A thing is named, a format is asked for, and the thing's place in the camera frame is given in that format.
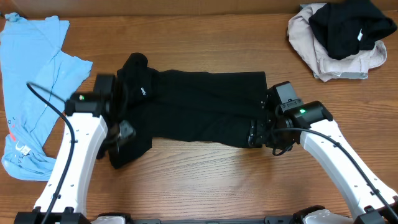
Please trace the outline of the black shirt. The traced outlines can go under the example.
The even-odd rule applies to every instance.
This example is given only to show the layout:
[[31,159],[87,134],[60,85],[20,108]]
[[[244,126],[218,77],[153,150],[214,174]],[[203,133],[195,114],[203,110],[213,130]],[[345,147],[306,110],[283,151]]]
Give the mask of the black shirt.
[[248,120],[266,120],[264,72],[159,72],[145,55],[133,53],[117,77],[128,93],[121,118],[136,137],[119,148],[117,158],[109,155],[115,169],[141,157],[153,138],[250,148]]

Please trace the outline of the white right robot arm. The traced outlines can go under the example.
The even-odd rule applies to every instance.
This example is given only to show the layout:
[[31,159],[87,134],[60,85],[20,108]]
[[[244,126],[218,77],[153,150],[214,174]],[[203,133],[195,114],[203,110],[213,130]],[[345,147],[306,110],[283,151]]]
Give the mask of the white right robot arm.
[[358,156],[331,113],[319,102],[289,100],[251,125],[248,143],[280,156],[301,145],[328,174],[343,196],[354,223],[397,223],[397,193]]

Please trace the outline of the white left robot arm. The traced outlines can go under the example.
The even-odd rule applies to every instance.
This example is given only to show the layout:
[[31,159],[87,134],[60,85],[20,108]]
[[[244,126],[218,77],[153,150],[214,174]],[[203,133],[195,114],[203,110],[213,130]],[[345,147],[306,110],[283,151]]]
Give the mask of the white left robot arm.
[[65,122],[58,156],[31,212],[19,212],[15,223],[89,223],[86,198],[97,159],[105,152],[117,158],[119,148],[136,137],[121,115],[127,88],[115,75],[97,75],[92,92],[76,92],[58,115]]

